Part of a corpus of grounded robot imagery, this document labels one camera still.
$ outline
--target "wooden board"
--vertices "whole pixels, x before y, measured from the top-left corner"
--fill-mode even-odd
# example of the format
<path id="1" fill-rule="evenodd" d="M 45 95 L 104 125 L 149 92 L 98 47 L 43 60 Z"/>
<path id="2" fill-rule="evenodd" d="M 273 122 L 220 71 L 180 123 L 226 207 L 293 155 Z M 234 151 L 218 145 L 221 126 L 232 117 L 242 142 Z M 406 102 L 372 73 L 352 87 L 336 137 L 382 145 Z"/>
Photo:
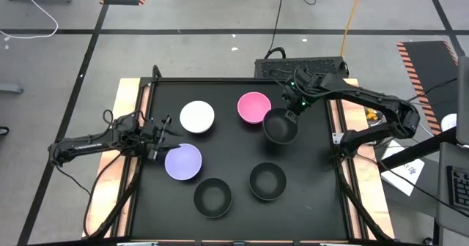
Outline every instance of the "wooden board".
<path id="1" fill-rule="evenodd" d="M 116 101 L 114 102 L 114 118 L 131 113 L 135 110 L 137 95 L 139 92 L 140 78 L 123 78 L 119 82 Z M 118 151 L 104 152 L 97 173 L 100 173 L 117 155 Z M 92 202 L 86 216 L 86 229 L 89 234 L 95 232 L 101 223 L 109 215 L 117 202 L 117 194 L 124 168 L 124 157 L 120 157 L 101 176 L 96 184 Z M 128 205 L 122 210 L 121 219 L 127 219 Z"/>
<path id="2" fill-rule="evenodd" d="M 348 84 L 358 86 L 356 79 L 346 79 Z M 365 109 L 363 106 L 342 100 L 344 107 L 345 123 L 348 130 L 365 130 L 368 128 Z M 358 153 L 376 161 L 373 146 L 362 145 Z M 394 238 L 394 231 L 389 217 L 388 205 L 384 195 L 381 175 L 376 164 L 367 161 L 360 156 L 354 158 L 355 172 L 358 179 L 358 188 L 360 189 L 361 201 L 368 213 L 379 227 L 391 238 Z M 368 232 L 369 238 L 374 239 L 371 231 Z"/>
<path id="3" fill-rule="evenodd" d="M 346 82 L 352 85 L 358 85 L 356 79 L 346 79 Z M 137 94 L 139 91 L 139 78 L 123 78 L 119 83 L 116 101 L 114 103 L 114 117 L 130 113 L 135 110 Z M 146 88 L 143 93 L 142 108 L 141 110 L 146 113 L 149 89 Z M 363 130 L 368 127 L 365 117 L 365 110 L 363 106 L 357 105 L 346 100 L 342 100 L 344 106 L 345 122 L 349 130 Z M 333 111 L 333 120 L 336 126 L 336 131 L 340 131 L 339 115 L 335 102 L 331 102 Z M 362 146 L 358 153 L 376 160 L 372 146 Z M 100 170 L 106 166 L 118 153 L 106 152 L 101 157 Z M 383 186 L 381 183 L 380 172 L 374 163 L 361 159 L 359 156 L 354 158 L 355 171 L 358 177 L 358 186 L 362 203 L 366 210 L 373 217 L 374 221 L 381 227 L 381 229 L 390 237 L 394 237 L 394 231 L 389 217 L 388 206 L 386 203 Z M 136 159 L 131 161 L 130 173 L 128 182 L 131 180 L 133 171 L 135 169 Z M 344 171 L 348 172 L 347 164 L 343 163 Z M 122 178 L 122 170 L 124 167 L 123 157 L 119 158 L 103 175 L 97 183 L 95 194 L 92 198 L 92 203 L 86 218 L 87 228 L 89 233 L 95 231 L 99 225 L 107 217 L 108 213 L 112 210 L 117 200 L 117 193 L 119 192 L 119 185 Z M 128 218 L 128 205 L 121 212 L 119 219 L 119 229 L 117 230 L 118 236 L 125 235 L 125 228 Z M 355 207 L 349 201 L 350 215 L 352 218 L 352 230 L 355 238 L 360 238 L 360 226 L 358 224 L 358 216 Z M 369 232 L 369 237 L 373 239 L 373 235 Z"/>

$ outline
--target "concrete floor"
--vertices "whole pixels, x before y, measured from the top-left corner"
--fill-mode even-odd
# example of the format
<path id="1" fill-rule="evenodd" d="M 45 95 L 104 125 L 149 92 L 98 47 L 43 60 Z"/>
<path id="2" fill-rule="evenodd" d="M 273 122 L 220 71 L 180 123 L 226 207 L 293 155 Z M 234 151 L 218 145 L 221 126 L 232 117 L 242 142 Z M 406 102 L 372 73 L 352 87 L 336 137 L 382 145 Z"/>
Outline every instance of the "concrete floor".
<path id="1" fill-rule="evenodd" d="M 284 0 L 280 29 L 343 29 L 354 0 Z M 99 0 L 44 4 L 61 29 L 93 29 Z M 469 29 L 468 0 L 440 0 L 453 29 Z M 143 7 L 109 8 L 104 29 L 271 29 L 278 0 L 147 0 Z M 51 29 L 33 4 L 0 0 L 0 29 Z M 443 24 L 432 0 L 361 0 L 353 29 L 436 29 Z M 0 94 L 0 121 L 11 132 L 0 140 L 0 238 L 15 245 L 47 163 L 89 44 L 90 35 L 0 40 L 0 81 L 20 83 L 21 95 Z M 469 51 L 469 37 L 457 37 Z M 98 133 L 101 113 L 112 108 L 120 78 L 151 75 L 157 64 L 166 77 L 251 77 L 270 34 L 100 35 L 76 103 L 67 136 Z M 445 40 L 447 36 L 349 36 L 345 59 L 350 74 L 366 88 L 408 98 L 415 95 L 396 42 Z M 275 45 L 288 57 L 337 56 L 340 35 L 281 34 Z M 428 137 L 419 131 L 416 139 Z M 412 141 L 402 141 L 404 145 Z M 68 163 L 64 170 L 85 187 L 96 175 L 98 155 Z M 87 195 L 54 171 L 29 243 L 79 239 Z M 432 235 L 433 219 L 388 201 L 398 238 L 420 242 Z M 446 245 L 469 244 L 448 232 Z"/>

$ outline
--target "wooden table frame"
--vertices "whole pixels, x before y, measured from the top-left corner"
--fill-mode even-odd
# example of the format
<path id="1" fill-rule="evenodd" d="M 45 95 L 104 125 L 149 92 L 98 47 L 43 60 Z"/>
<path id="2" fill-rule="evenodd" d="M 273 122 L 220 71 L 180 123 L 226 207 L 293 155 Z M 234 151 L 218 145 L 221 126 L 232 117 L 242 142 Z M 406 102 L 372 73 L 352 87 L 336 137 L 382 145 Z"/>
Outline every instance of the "wooden table frame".
<path id="1" fill-rule="evenodd" d="M 356 79 L 346 79 L 349 84 L 358 85 Z M 119 117 L 134 111 L 137 106 L 138 95 L 140 91 L 140 78 L 123 78 L 119 82 L 116 100 L 114 102 L 113 113 L 114 117 Z M 140 109 L 143 113 L 147 113 L 147 102 L 150 94 L 150 86 L 145 86 L 141 91 L 141 106 Z M 341 117 L 339 109 L 343 108 L 344 116 L 342 121 L 345 123 L 348 130 L 364 130 L 368 128 L 366 122 L 365 111 L 363 106 L 357 105 L 346 100 L 342 100 L 341 104 L 336 101 L 330 102 L 332 110 L 333 123 L 336 133 L 341 132 Z M 363 145 L 359 148 L 358 153 L 375 160 L 374 149 L 372 146 Z M 110 151 L 104 152 L 101 156 L 100 165 L 98 168 L 99 173 L 108 163 L 115 158 L 119 152 Z M 106 172 L 103 173 L 100 180 L 96 184 L 95 193 L 92 197 L 92 202 L 89 207 L 88 215 L 86 216 L 86 227 L 91 234 L 108 216 L 117 202 L 117 196 L 121 187 L 122 174 L 124 173 L 125 158 L 120 157 Z M 394 231 L 389 217 L 388 206 L 386 203 L 383 186 L 381 183 L 380 172 L 376 164 L 367 160 L 361 159 L 359 156 L 354 157 L 353 165 L 355 167 L 355 175 L 358 180 L 358 189 L 360 190 L 360 197 L 363 206 L 368 213 L 373 217 L 373 220 L 381 227 L 381 229 L 390 237 L 394 238 Z M 136 167 L 136 157 L 130 159 L 130 167 L 127 175 L 127 185 L 132 179 Z M 350 183 L 350 164 L 347 161 L 342 163 L 347 181 Z M 352 226 L 352 236 L 357 239 L 363 239 L 361 230 L 361 223 L 355 207 L 350 200 L 348 201 L 350 210 L 350 219 Z M 129 218 L 130 199 L 125 204 L 119 216 L 119 225 L 117 226 L 116 235 L 125 236 Z M 368 236 L 373 239 L 373 234 L 368 231 Z"/>

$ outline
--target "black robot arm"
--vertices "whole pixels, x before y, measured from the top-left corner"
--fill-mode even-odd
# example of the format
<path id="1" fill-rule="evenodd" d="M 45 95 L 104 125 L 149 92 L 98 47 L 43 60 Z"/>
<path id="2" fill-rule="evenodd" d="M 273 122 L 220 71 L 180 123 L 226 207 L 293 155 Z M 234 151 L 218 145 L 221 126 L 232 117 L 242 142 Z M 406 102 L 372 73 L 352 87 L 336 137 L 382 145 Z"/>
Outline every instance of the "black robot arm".
<path id="1" fill-rule="evenodd" d="M 165 134 L 178 135 L 171 128 L 171 117 L 167 116 L 161 128 L 152 119 L 141 127 L 136 115 L 138 111 L 115 119 L 103 133 L 64 138 L 48 147 L 49 162 L 62 166 L 78 156 L 110 150 L 118 150 L 123 155 L 146 157 L 158 160 L 161 152 L 179 147 L 165 143 Z"/>
<path id="2" fill-rule="evenodd" d="M 412 138 L 420 122 L 418 111 L 411 103 L 395 96 L 349 85 L 332 73 L 310 75 L 305 70 L 296 70 L 287 79 L 283 97 L 289 101 L 287 109 L 298 116 L 320 98 L 348 100 L 381 111 L 386 117 L 386 123 L 359 132 L 348 130 L 343 134 L 339 151 L 344 156 L 354 154 L 362 144 L 388 136 Z"/>

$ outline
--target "black tabletop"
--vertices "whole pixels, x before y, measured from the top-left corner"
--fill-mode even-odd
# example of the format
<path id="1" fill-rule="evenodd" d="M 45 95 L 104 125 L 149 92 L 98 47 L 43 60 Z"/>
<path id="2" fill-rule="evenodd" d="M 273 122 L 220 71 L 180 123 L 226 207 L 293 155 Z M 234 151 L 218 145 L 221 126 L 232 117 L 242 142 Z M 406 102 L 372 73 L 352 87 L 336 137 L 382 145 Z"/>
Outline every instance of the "black tabletop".
<path id="1" fill-rule="evenodd" d="M 135 239 L 195 240 L 317 240 L 346 239 L 343 197 L 335 170 L 330 169 L 331 131 L 326 103 L 320 100 L 299 121 L 299 135 L 288 146 L 270 145 L 260 124 L 249 126 L 237 113 L 246 92 L 270 98 L 272 107 L 285 107 L 282 88 L 260 83 L 165 83 L 155 87 L 151 117 L 166 114 L 182 138 L 167 141 L 196 146 L 202 171 L 194 179 L 172 179 L 164 164 L 146 162 L 141 175 L 130 235 Z M 202 135 L 185 131 L 179 114 L 193 100 L 204 100 L 215 111 L 215 123 Z M 279 165 L 287 175 L 283 195 L 260 202 L 249 190 L 251 170 L 263 162 Z M 218 219 L 207 219 L 193 205 L 197 185 L 208 178 L 224 180 L 231 188 L 232 207 Z"/>

